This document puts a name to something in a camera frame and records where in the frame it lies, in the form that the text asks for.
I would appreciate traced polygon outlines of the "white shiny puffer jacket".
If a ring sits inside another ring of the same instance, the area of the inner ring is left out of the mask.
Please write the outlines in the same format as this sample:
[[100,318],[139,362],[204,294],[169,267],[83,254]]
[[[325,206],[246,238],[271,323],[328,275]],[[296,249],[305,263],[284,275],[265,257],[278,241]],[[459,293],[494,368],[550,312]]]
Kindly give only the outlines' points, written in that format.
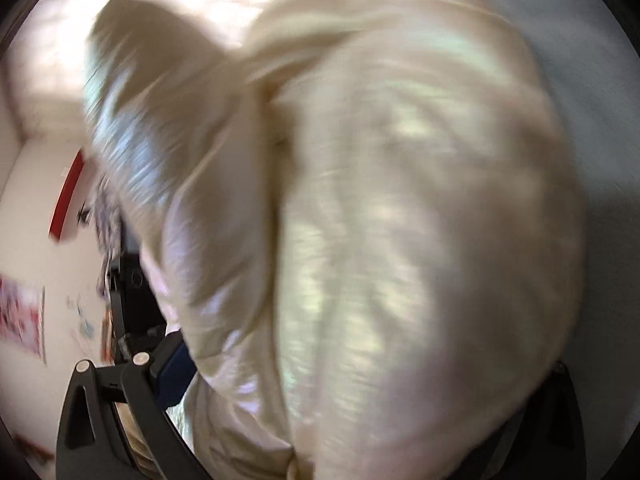
[[241,47],[99,56],[92,146],[198,374],[217,479],[442,479],[578,308],[582,207],[485,0],[272,0]]

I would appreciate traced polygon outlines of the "folded floral purple blanket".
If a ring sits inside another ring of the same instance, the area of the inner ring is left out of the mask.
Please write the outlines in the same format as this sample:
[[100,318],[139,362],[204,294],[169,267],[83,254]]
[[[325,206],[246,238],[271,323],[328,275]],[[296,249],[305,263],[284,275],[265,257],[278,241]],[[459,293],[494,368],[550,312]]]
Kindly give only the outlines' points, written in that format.
[[99,177],[94,189],[93,220],[96,240],[102,255],[101,271],[96,291],[107,300],[110,298],[110,269],[112,261],[122,253],[122,215],[119,202],[105,174]]

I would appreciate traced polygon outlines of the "white floral curtain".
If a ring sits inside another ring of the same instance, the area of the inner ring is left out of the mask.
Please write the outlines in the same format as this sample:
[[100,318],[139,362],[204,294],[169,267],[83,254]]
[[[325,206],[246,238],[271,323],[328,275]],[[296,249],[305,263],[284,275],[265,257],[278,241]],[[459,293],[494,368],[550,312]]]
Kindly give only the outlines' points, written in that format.
[[85,98],[99,56],[141,36],[151,54],[171,42],[239,47],[272,0],[35,0],[8,49],[8,93],[28,140],[87,139]]

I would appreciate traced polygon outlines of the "blue-grey bed blanket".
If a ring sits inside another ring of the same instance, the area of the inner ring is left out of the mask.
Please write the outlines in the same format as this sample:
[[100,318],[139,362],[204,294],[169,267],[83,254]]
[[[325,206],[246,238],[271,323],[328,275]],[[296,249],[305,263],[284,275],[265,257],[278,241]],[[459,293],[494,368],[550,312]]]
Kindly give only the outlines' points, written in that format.
[[639,0],[490,0],[525,36],[587,200],[584,302],[564,360],[591,479],[639,474]]

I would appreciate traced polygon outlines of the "red wall shelf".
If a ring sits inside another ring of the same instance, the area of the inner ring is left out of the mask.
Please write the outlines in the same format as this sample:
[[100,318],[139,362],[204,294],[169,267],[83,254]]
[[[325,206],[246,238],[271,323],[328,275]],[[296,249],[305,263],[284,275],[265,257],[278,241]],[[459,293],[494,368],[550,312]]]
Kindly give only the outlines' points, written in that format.
[[50,221],[49,237],[55,243],[59,243],[61,241],[66,217],[70,210],[70,203],[72,202],[76,186],[78,185],[85,164],[86,159],[84,152],[82,150],[78,150],[70,164],[70,168],[66,170],[62,188],[60,194],[58,194],[58,199],[56,200]]

